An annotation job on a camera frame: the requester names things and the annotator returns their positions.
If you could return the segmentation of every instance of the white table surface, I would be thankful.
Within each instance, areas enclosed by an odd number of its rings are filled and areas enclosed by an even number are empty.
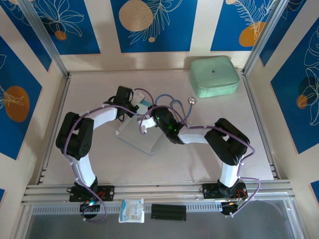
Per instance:
[[[145,88],[154,98],[163,93],[171,94],[183,102],[187,113],[188,98],[196,97],[188,74],[188,71],[175,70],[72,75],[60,125],[67,112],[82,114],[101,106],[116,94],[120,85]],[[213,125],[219,118],[228,119],[248,136],[256,149],[256,154],[245,162],[241,176],[273,179],[243,81],[231,95],[196,99],[188,122]],[[170,99],[161,98],[160,103],[169,105]],[[115,130],[120,125],[118,120],[109,122],[93,133],[90,160],[99,183],[174,183],[216,181],[219,178],[221,160],[208,144],[175,145],[163,137],[156,153],[148,155],[116,137]],[[55,145],[43,176],[43,184],[74,183],[71,166]]]

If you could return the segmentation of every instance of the gray floor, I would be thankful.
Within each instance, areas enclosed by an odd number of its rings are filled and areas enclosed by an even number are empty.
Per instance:
[[[27,239],[291,239],[294,238],[281,201],[254,201],[235,218],[221,213],[188,213],[186,222],[151,220],[118,223],[108,215],[100,224],[80,215],[33,216]]]

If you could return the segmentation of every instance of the blue cable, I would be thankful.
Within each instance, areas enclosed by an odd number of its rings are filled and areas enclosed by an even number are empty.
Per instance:
[[[175,100],[174,97],[171,96],[171,95],[169,95],[169,94],[161,94],[161,95],[159,95],[159,96],[156,98],[156,100],[155,100],[155,105],[158,104],[158,100],[159,100],[161,97],[163,97],[163,96],[167,96],[167,97],[170,97],[170,98],[172,99],[172,101],[170,102],[170,107],[173,108],[173,104],[174,104],[174,103],[179,103],[180,107],[182,108],[182,110],[183,110],[183,112],[184,112],[184,108],[183,108],[182,102],[181,102],[180,100]],[[185,116],[184,121],[186,121],[187,118],[189,117],[192,106],[193,106],[193,105],[191,104],[190,107],[189,107],[189,111],[188,111],[187,115]]]

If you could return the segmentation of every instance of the mint green box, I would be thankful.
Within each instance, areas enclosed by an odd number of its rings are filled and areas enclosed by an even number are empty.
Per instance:
[[[231,94],[239,85],[236,69],[226,56],[193,61],[189,77],[200,98]]]

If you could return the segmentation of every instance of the small packet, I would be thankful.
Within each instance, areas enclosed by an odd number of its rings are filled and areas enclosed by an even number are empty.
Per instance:
[[[144,199],[122,199],[119,223],[144,223]]]

